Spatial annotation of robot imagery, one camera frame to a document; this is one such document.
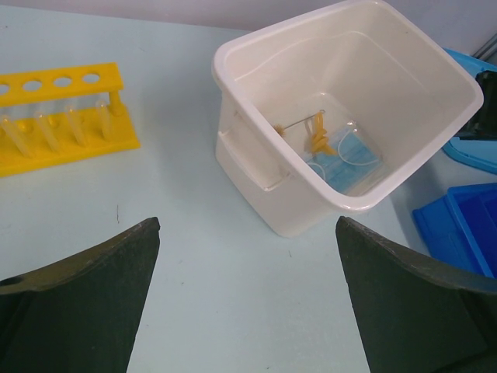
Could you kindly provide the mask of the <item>blue face mask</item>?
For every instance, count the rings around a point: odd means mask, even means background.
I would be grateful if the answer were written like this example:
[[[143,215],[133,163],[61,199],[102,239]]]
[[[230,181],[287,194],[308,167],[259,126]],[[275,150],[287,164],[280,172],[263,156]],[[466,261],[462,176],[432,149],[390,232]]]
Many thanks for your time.
[[[336,155],[319,152],[309,155],[305,162],[335,191],[346,194],[382,165],[358,135],[358,129],[345,126],[334,132],[328,144]]]

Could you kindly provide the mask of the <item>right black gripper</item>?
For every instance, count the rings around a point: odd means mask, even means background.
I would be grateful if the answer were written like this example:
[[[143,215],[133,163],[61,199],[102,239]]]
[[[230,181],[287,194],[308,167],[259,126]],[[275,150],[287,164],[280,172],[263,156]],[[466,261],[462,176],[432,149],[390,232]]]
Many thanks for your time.
[[[484,95],[478,112],[457,132],[461,140],[496,139],[496,72],[485,70],[476,75]]]

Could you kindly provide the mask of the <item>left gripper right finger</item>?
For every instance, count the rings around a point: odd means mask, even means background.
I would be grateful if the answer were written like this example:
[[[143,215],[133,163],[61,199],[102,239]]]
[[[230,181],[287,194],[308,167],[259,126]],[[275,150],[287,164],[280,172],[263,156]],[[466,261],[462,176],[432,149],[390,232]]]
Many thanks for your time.
[[[494,372],[496,280],[425,256],[348,217],[340,260],[372,372]]]

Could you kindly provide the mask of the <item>blue plastic lid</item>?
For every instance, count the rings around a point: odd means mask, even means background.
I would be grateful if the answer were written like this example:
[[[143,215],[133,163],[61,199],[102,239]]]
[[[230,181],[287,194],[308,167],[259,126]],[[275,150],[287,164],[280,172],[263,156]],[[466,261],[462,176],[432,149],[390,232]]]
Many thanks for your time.
[[[461,65],[473,78],[483,71],[496,71],[494,64],[446,48],[445,51]],[[442,150],[453,160],[496,174],[496,142],[480,140],[461,140],[452,137]]]

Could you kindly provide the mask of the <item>clear glass test tube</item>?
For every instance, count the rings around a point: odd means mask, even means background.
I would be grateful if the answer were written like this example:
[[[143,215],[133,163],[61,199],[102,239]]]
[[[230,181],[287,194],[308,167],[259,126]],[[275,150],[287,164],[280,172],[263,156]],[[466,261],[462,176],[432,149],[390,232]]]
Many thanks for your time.
[[[75,136],[75,140],[77,143],[82,146],[87,146],[87,141],[85,134],[82,130],[82,120],[79,115],[79,112],[71,105],[67,105],[65,107],[65,116],[67,121],[71,127],[72,133]]]
[[[41,112],[35,112],[35,120],[38,127],[41,129],[45,140],[47,141],[52,152],[60,151],[60,144],[56,139],[54,132],[51,129],[48,117]]]
[[[1,117],[1,127],[24,157],[33,157],[33,153],[30,151],[30,147],[23,139],[22,134],[11,121],[9,116],[4,115]]]

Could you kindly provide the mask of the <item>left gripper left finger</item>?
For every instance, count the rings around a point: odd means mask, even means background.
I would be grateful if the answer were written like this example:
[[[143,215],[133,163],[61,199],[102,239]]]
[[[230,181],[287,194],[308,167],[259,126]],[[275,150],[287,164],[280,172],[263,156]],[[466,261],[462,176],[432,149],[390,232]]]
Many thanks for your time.
[[[147,218],[86,250],[1,282],[3,372],[125,372],[156,260]]]

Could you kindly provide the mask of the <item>white plastic tub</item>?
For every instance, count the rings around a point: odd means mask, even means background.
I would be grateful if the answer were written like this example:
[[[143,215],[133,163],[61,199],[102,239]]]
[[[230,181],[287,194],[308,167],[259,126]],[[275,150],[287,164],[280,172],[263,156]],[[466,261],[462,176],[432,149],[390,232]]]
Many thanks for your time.
[[[479,84],[383,1],[344,1],[239,37],[215,53],[216,157],[278,235],[381,202],[481,108]],[[304,122],[349,125],[382,165],[346,194],[306,162]]]

